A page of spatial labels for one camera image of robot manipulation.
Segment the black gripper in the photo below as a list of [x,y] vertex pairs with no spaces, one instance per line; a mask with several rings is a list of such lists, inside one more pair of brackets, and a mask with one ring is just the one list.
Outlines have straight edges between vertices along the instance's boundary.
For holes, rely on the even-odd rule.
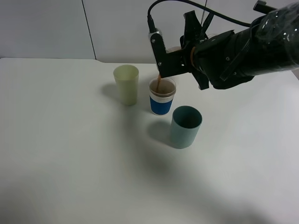
[[[206,39],[203,27],[194,10],[184,14],[185,27],[182,36],[182,47],[189,42],[200,42]],[[200,90],[210,85],[218,90],[229,89],[247,83],[254,77],[248,75],[242,67],[250,47],[250,30],[235,33],[227,31],[207,42],[207,51],[196,54],[195,62],[199,62],[204,71],[192,70]]]

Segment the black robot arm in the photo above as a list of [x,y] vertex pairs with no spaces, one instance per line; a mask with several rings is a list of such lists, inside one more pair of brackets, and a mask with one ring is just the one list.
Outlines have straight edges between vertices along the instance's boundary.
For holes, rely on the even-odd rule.
[[251,81],[255,76],[299,67],[299,4],[275,9],[255,19],[248,29],[184,39],[183,59],[201,90],[218,90]]

